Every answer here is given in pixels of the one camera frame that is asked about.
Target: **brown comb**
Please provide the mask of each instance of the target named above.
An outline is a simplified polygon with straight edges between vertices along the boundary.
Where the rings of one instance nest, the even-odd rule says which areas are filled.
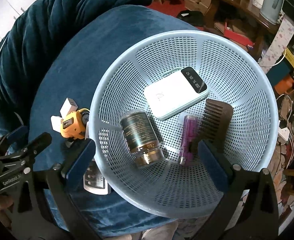
[[[207,99],[199,133],[191,144],[191,151],[197,153],[198,143],[202,139],[208,139],[218,152],[223,153],[226,133],[233,114],[234,109],[230,104]]]

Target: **wooden table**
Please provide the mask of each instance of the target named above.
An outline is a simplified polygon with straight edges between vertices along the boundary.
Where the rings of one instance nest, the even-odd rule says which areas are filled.
[[[211,4],[204,17],[205,30],[215,33],[214,17],[219,8],[220,1],[226,2],[244,11],[246,14],[252,16],[258,22],[258,25],[259,25],[258,36],[255,40],[255,45],[253,47],[253,50],[250,51],[250,55],[255,60],[258,60],[261,56],[265,33],[270,32],[272,34],[276,34],[279,29],[279,25],[273,25],[271,22],[268,22],[265,18],[263,18],[260,15],[260,9],[258,9],[252,4],[253,0],[211,0]]]

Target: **blue blanket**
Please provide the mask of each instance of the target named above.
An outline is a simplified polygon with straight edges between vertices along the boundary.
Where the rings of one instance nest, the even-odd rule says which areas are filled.
[[[0,44],[0,133],[23,123],[29,140],[46,131],[52,144],[36,158],[35,170],[62,163],[72,149],[52,130],[66,97],[89,108],[106,69],[126,49],[149,36],[194,27],[143,6],[151,0],[38,0]],[[71,197],[103,237],[135,233],[168,223],[131,205],[116,192],[93,195],[81,185]],[[49,206],[64,226],[49,192]]]

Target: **red box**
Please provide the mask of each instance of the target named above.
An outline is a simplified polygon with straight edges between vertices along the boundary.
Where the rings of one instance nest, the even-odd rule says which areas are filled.
[[[244,35],[234,33],[232,30],[228,30],[227,22],[225,22],[224,37],[240,43],[241,45],[250,45],[253,47],[254,43]]]

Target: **purple lighter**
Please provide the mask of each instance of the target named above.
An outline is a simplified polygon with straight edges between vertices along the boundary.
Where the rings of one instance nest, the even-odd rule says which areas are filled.
[[[190,143],[197,135],[198,118],[193,115],[186,115],[182,129],[182,139],[180,145],[178,163],[188,166],[193,160],[194,155],[190,152]]]

